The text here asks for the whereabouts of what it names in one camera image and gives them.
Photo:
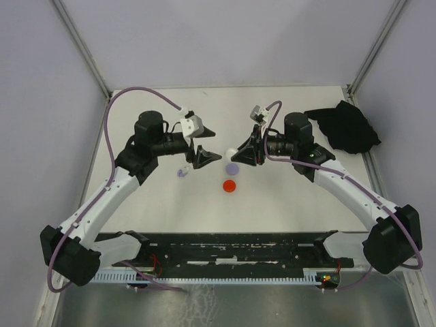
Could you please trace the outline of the white earbud charging case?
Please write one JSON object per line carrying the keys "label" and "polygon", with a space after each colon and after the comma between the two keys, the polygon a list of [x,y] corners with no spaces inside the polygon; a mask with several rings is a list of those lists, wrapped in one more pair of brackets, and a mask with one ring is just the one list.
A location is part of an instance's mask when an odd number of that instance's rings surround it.
{"label": "white earbud charging case", "polygon": [[225,151],[225,158],[226,158],[228,161],[231,161],[231,160],[232,160],[232,157],[233,157],[235,154],[237,154],[237,152],[238,152],[238,149],[236,149],[236,148],[228,148],[228,149]]}

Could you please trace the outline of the purple charging case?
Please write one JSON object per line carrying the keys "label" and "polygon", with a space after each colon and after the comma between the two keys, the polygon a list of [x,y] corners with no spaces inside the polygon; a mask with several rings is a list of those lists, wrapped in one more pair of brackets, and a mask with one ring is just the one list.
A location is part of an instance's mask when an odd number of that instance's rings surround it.
{"label": "purple charging case", "polygon": [[239,167],[236,163],[228,163],[225,166],[225,171],[230,176],[235,176],[239,173]]}

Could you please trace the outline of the red earbud charging case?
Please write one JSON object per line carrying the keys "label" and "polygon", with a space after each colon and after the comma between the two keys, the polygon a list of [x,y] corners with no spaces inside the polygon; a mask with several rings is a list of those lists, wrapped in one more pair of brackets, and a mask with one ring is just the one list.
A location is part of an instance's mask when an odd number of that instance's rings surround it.
{"label": "red earbud charging case", "polygon": [[236,182],[228,179],[223,182],[223,190],[227,193],[232,193],[236,190]]}

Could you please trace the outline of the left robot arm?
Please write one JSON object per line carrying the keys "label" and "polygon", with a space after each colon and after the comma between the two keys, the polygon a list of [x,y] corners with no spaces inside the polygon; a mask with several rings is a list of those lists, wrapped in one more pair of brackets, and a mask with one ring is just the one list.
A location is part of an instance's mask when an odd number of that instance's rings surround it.
{"label": "left robot arm", "polygon": [[42,253],[50,273],[57,272],[69,282],[84,286],[101,268],[125,260],[142,266],[150,260],[149,240],[137,232],[121,232],[101,241],[97,236],[117,208],[158,167],[159,157],[184,154],[194,169],[222,158],[194,145],[196,138],[215,136],[200,117],[189,111],[179,123],[180,132],[169,132],[161,113],[151,110],[139,115],[125,148],[111,157],[110,176],[100,188],[59,227],[48,225],[42,230]]}

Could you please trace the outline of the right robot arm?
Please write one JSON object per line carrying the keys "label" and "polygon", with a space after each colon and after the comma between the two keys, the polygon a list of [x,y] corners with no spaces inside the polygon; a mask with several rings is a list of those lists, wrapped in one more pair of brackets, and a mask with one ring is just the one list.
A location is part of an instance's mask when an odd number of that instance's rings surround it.
{"label": "right robot arm", "polygon": [[[284,132],[270,135],[262,116],[244,144],[231,160],[260,166],[269,159],[291,163],[299,174],[332,194],[348,208],[367,229],[365,233],[327,233],[313,248],[313,260],[329,266],[336,259],[352,258],[368,262],[376,271],[387,275],[398,267],[423,266],[420,254],[422,235],[417,210],[385,199],[357,181],[336,157],[314,141],[313,126],[306,115],[292,112],[284,118]],[[407,261],[416,258],[416,265]]]}

